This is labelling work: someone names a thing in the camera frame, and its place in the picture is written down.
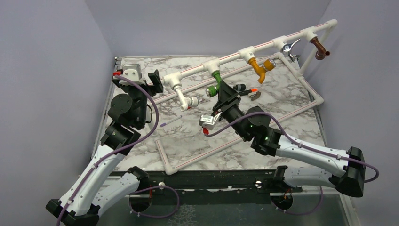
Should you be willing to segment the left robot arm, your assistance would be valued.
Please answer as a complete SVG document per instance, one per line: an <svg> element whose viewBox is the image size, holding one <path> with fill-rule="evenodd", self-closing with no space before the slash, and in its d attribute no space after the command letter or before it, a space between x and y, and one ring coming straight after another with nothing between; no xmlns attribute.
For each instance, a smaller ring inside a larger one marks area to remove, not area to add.
<svg viewBox="0 0 399 226"><path fill-rule="evenodd" d="M149 138L159 123L159 110L153 97L164 91L158 70L144 78L135 69L119 69L112 82L122 90L109 104L111 119L88 166L73 186L59 199L50 200L46 209L56 217L57 225L94 226L101 215L125 195L143 193L148 187L148 175L139 167L130 168L121 179L102 189L114 168L131 149Z"/></svg>

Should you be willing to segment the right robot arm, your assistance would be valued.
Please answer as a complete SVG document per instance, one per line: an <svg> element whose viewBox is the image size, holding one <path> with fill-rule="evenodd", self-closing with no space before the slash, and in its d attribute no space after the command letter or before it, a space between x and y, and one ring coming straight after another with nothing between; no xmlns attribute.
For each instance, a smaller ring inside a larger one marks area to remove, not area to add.
<svg viewBox="0 0 399 226"><path fill-rule="evenodd" d="M228 121L223 130L232 127L243 141L251 142L250 147L257 153L311 164L329 172L328 184L340 193L351 197L364 195L366 167L361 149L353 146L348 150L320 147L288 135L282 126L271 128L269 124L276 118L259 106L243 113L239 109L239 93L224 81L208 87L207 95L218 97L212 115L220 114Z"/></svg>

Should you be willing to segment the green faucet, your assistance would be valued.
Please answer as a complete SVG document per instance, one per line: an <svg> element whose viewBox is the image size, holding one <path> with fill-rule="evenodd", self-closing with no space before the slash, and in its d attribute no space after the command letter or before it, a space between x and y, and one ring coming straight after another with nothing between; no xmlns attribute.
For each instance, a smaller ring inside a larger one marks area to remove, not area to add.
<svg viewBox="0 0 399 226"><path fill-rule="evenodd" d="M207 87L206 95L208 97L214 97L214 96L216 96L218 94L218 92L220 90L220 84L221 84L221 81L222 81L222 78L221 78L219 70L212 72L212 77L216 80L217 84Z"/></svg>

